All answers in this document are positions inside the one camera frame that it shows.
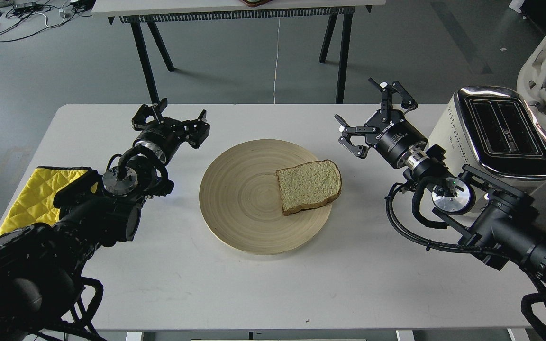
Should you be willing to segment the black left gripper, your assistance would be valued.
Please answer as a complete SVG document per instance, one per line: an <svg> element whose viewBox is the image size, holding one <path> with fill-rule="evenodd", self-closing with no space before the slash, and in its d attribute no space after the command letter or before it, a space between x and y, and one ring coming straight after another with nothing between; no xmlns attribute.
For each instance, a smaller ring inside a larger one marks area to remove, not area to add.
<svg viewBox="0 0 546 341"><path fill-rule="evenodd" d="M206 110L202 110L196 119L164 119L161 112L167 104L168 99L161 99L153 105L143 104L132 118L132 129L143 130L134 141L134 146L142 145L150 149L161 162L170 162L183 142L193 149L199 149L210 132ZM149 117L154 120L147 123Z"/></svg>

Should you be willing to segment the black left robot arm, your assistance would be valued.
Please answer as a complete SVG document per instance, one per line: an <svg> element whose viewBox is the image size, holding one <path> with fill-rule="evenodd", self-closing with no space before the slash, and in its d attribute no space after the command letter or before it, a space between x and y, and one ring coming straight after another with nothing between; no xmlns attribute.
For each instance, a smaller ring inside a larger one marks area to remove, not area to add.
<svg viewBox="0 0 546 341"><path fill-rule="evenodd" d="M206 110L178 121L161 115L166 106L162 99L139 108L132 118L139 136L115 167L89 170L55 194L56 223L0 236L0 341L30 334L53 341L44 330L102 340L92 320L104 289L82 275L85 264L99 247L134 239L146 200L173 191L166 166L180 145L197 149L209 136Z"/></svg>

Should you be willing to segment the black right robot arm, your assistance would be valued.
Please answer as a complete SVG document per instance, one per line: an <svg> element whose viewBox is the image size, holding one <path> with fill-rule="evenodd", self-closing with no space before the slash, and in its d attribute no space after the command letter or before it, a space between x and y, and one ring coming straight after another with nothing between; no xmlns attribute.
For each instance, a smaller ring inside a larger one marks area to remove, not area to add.
<svg viewBox="0 0 546 341"><path fill-rule="evenodd" d="M398 81L370 83L381 108L362 126L340 115L340 144L365 158L377 153L405 183L392 185L385 211L408 240L453 254L470 254L501 270L508 262L535 286L520 309L546 341L546 232L530 192L546 181L546 138L514 90L466 86L449 100L429 137L406 114L418 107Z"/></svg>

